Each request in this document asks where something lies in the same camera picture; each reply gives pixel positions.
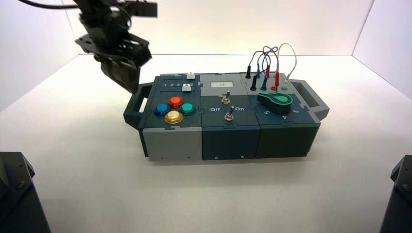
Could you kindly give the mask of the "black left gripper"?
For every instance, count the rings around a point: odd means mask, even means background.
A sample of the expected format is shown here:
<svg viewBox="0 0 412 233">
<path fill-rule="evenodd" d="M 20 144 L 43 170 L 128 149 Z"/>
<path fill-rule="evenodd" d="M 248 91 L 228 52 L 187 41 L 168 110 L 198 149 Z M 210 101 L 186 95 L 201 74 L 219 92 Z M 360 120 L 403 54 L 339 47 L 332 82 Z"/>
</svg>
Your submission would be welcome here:
<svg viewBox="0 0 412 233">
<path fill-rule="evenodd" d="M 101 63 L 107 77 L 132 94 L 138 92 L 140 67 L 152 58 L 148 41 L 125 32 L 93 32 L 79 37 L 75 43 Z"/>
</svg>

